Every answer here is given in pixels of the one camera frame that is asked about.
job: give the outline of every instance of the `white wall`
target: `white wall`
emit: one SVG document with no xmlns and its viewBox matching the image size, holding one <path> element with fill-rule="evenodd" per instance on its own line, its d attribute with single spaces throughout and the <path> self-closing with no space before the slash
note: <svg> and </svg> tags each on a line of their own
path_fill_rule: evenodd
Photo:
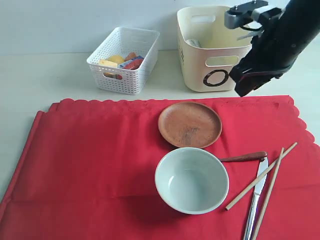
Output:
<svg viewBox="0 0 320 240">
<path fill-rule="evenodd" d="M 92 52 L 118 26 L 157 30 L 177 48 L 177 11 L 247 0 L 0 0 L 0 55 Z M 289 0 L 270 0 L 283 8 Z"/>
</svg>

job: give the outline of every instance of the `black circle logo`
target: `black circle logo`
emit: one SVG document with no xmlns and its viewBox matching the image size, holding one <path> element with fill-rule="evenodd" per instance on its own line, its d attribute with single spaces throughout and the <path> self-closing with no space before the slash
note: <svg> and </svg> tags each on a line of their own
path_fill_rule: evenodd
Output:
<svg viewBox="0 0 320 240">
<path fill-rule="evenodd" d="M 223 72 L 224 73 L 224 79 L 221 82 L 218 82 L 216 84 L 211 84 L 208 82 L 208 78 L 211 77 L 212 74 L 217 73 L 217 72 Z M 209 72 L 203 79 L 203 84 L 208 86 L 208 87 L 218 87 L 221 86 L 222 84 L 224 84 L 229 78 L 229 73 L 226 70 L 223 69 L 217 69 L 217 70 L 213 70 L 211 72 Z"/>
</svg>

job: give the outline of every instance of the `spoon handle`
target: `spoon handle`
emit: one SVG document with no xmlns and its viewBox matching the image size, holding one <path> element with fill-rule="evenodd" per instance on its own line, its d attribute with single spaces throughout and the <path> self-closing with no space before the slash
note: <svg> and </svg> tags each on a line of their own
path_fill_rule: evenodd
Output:
<svg viewBox="0 0 320 240">
<path fill-rule="evenodd" d="M 246 162 L 246 161 L 252 161 L 252 160 L 263 161 L 267 155 L 268 154 L 265 151 L 258 151 L 254 153 L 241 155 L 241 156 L 222 158 L 220 159 L 220 161 L 221 162 Z"/>
</svg>

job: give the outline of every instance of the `wooden plate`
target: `wooden plate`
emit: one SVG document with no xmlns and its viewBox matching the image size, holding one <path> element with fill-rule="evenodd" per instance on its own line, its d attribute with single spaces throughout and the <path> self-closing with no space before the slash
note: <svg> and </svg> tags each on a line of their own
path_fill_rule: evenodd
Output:
<svg viewBox="0 0 320 240">
<path fill-rule="evenodd" d="M 213 144 L 222 131 L 218 114 L 196 102 L 167 107 L 159 116 L 158 127 L 164 139 L 179 148 L 205 148 Z"/>
</svg>

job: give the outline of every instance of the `red tablecloth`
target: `red tablecloth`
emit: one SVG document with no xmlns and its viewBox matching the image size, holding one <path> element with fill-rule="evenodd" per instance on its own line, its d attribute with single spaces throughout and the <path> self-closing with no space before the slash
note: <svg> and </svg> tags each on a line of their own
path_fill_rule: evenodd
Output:
<svg viewBox="0 0 320 240">
<path fill-rule="evenodd" d="M 221 117 L 221 137 L 206 148 L 219 158 L 267 151 L 273 162 L 281 147 L 298 142 L 281 163 L 258 239 L 319 239 L 320 149 L 293 100 L 195 101 Z M 257 161 L 224 163 L 229 192 L 207 214 L 179 213 L 157 193 L 155 168 L 174 149 L 158 131 L 158 116 L 176 102 L 66 99 L 38 112 L 0 205 L 0 239 L 242 239 L 253 191 L 224 207 L 256 177 Z"/>
</svg>

